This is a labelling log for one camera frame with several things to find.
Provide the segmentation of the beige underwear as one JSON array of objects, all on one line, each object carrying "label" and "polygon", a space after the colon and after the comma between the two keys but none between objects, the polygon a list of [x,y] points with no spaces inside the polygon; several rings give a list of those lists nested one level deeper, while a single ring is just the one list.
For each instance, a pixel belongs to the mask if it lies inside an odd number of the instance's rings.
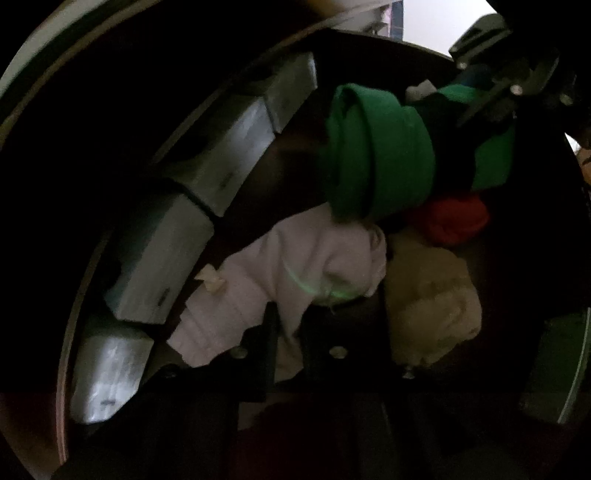
[{"label": "beige underwear", "polygon": [[482,327],[482,306],[467,262],[407,236],[393,240],[385,277],[394,358],[430,367]]}]

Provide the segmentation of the green folded underwear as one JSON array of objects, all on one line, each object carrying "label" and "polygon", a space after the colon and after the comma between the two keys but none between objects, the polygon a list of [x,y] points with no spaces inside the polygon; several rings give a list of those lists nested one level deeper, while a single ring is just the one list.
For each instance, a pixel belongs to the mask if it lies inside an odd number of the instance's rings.
[{"label": "green folded underwear", "polygon": [[335,215],[380,222],[417,204],[503,185],[511,135],[472,116],[483,97],[452,84],[403,104],[388,91],[339,86],[327,126]]}]

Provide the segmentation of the white pale pink underwear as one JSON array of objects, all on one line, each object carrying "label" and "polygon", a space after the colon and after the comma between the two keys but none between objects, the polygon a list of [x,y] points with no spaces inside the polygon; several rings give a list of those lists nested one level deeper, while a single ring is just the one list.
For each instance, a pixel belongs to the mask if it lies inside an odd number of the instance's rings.
[{"label": "white pale pink underwear", "polygon": [[200,285],[190,295],[167,343],[187,365],[207,365],[235,347],[246,329],[259,326],[273,302],[283,326],[274,378],[293,378],[303,368],[294,334],[304,311],[313,303],[373,296],[386,274],[386,253],[380,228],[339,223],[329,204],[283,219],[222,262],[220,290]]}]

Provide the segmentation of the grey drawer divider box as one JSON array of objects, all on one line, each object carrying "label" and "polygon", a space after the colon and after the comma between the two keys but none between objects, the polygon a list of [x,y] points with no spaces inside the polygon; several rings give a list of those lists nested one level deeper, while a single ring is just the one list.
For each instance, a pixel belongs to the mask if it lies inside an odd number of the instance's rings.
[{"label": "grey drawer divider box", "polygon": [[88,304],[69,415],[108,420],[138,390],[154,344],[217,222],[298,108],[318,87],[309,53],[273,65],[196,112],[167,142],[150,191],[111,235]]}]

